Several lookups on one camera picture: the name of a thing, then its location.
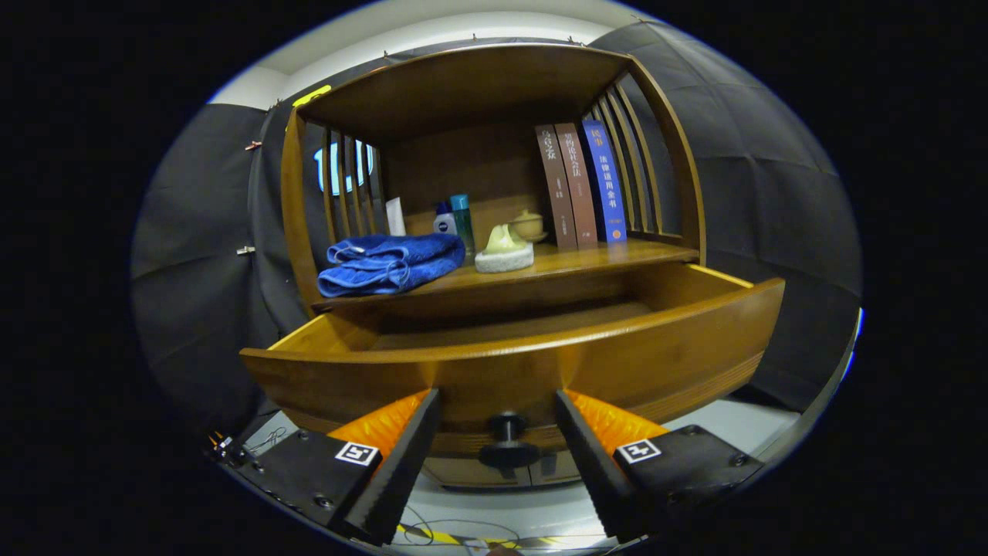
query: floor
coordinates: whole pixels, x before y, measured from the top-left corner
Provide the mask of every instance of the floor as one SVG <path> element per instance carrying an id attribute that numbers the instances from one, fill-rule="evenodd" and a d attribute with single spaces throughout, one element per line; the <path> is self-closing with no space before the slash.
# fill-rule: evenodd
<path id="1" fill-rule="evenodd" d="M 799 414 L 716 401 L 664 426 L 698 424 L 738 449 L 758 457 Z M 247 441 L 256 455 L 297 429 L 276 414 Z M 483 556 L 486 540 L 502 541 L 525 555 L 603 554 L 617 545 L 608 539 L 582 484 L 525 493 L 451 493 L 420 475 L 398 532 L 390 545 L 377 549 L 391 555 L 475 554 Z"/>

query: orange gripper pad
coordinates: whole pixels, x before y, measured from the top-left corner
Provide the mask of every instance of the orange gripper pad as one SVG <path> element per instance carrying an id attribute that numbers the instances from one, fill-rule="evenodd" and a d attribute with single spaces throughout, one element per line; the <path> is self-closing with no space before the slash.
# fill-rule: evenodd
<path id="1" fill-rule="evenodd" d="M 401 433 L 405 430 L 408 419 L 415 415 L 415 411 L 419 409 L 419 405 L 427 394 L 429 391 L 423 390 L 418 394 L 406 396 L 397 402 L 344 424 L 329 432 L 327 436 L 345 442 L 374 446 L 380 450 L 381 457 L 386 460 L 391 450 L 394 449 L 394 445 L 398 443 Z"/>
<path id="2" fill-rule="evenodd" d="M 583 415 L 583 419 L 597 435 L 604 450 L 612 457 L 618 446 L 669 432 L 668 428 L 659 426 L 647 418 L 639 417 L 596 398 L 572 390 L 563 390 L 563 392 L 569 396 L 573 405 Z"/>

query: book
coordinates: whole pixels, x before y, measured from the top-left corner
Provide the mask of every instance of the book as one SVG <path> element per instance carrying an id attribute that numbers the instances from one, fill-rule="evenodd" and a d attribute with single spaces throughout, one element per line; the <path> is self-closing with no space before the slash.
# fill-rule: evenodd
<path id="1" fill-rule="evenodd" d="M 615 153 L 611 140 L 599 120 L 584 120 L 580 142 L 590 155 L 587 165 L 592 167 L 590 174 L 591 190 L 597 231 L 600 240 L 607 243 L 627 241 L 627 225 L 624 222 L 624 199 L 620 193 L 618 169 L 615 167 Z"/>
<path id="2" fill-rule="evenodd" d="M 576 247 L 576 229 L 573 227 L 573 205 L 569 200 L 569 181 L 563 167 L 562 153 L 552 125 L 535 126 L 538 152 L 542 155 L 545 182 L 549 188 L 552 205 L 552 224 L 556 245 L 560 248 Z"/>
<path id="3" fill-rule="evenodd" d="M 556 137 L 562 151 L 563 166 L 569 182 L 569 200 L 573 205 L 573 225 L 576 228 L 576 243 L 579 247 L 597 246 L 597 224 L 594 216 L 594 199 L 587 178 L 587 165 L 584 162 L 583 147 L 571 123 L 556 124 Z"/>

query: screw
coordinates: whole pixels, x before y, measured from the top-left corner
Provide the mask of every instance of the screw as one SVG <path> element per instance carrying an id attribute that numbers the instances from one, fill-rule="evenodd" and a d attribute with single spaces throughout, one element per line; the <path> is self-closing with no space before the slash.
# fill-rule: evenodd
<path id="1" fill-rule="evenodd" d="M 316 496 L 315 498 L 312 499 L 312 501 L 315 502 L 315 504 L 320 508 L 325 508 L 327 510 L 331 510 L 333 508 L 333 503 L 329 502 L 329 499 L 327 499 L 326 497 Z"/>

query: bottle cap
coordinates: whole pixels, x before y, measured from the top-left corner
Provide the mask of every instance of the bottle cap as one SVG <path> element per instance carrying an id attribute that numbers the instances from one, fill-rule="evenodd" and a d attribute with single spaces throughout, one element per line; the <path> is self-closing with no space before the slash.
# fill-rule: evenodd
<path id="1" fill-rule="evenodd" d="M 454 211 L 463 211 L 470 208 L 470 204 L 466 200 L 466 195 L 453 195 L 450 197 L 450 202 L 453 204 Z"/>

